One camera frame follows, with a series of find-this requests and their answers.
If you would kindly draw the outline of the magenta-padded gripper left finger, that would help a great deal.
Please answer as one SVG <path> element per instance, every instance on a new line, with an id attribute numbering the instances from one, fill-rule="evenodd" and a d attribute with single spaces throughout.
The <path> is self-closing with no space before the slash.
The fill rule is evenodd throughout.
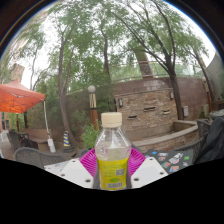
<path id="1" fill-rule="evenodd" d="M 71 159 L 60 172 L 59 176 L 78 186 L 92 189 L 97 174 L 97 158 L 91 149 L 79 159 Z"/>

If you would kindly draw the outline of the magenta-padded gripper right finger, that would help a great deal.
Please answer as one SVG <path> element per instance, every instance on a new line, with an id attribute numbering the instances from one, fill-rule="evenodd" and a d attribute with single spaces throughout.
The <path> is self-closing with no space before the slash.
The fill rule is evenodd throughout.
<path id="1" fill-rule="evenodd" d="M 145 157 L 136 149 L 131 150 L 128 160 L 128 188 L 135 189 L 157 181 L 168 173 L 154 157 Z"/>

